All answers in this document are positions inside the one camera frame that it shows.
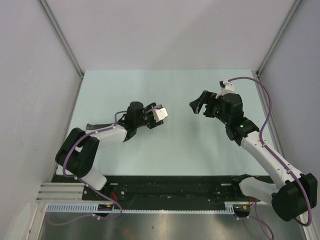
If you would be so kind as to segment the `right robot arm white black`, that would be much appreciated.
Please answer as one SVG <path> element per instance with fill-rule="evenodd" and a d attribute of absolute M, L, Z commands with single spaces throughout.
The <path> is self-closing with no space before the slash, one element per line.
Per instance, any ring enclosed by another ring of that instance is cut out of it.
<path fill-rule="evenodd" d="M 268 203 L 286 222 L 316 207 L 316 177 L 312 173 L 303 174 L 270 147 L 260 136 L 259 128 L 244 116 L 243 101 L 239 94 L 218 95 L 205 90 L 189 106 L 194 114 L 199 114 L 201 108 L 205 108 L 205 117 L 220 120 L 228 138 L 252 155 L 273 181 L 266 183 L 244 174 L 230 188 L 235 200 L 242 201 L 249 195 Z"/>

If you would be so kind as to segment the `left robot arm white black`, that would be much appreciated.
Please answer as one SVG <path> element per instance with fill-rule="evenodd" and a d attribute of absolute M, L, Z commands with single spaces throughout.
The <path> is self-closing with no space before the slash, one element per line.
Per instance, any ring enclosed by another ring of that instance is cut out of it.
<path fill-rule="evenodd" d="M 62 174 L 75 178 L 93 188 L 93 194 L 100 200 L 110 196 L 111 188 L 107 178 L 94 167 L 99 148 L 132 139 L 138 128 L 156 128 L 168 117 L 166 108 L 151 103 L 144 106 L 133 101 L 124 111 L 114 114 L 113 123 L 86 125 L 85 130 L 73 128 L 55 156 L 56 163 L 62 167 Z"/>

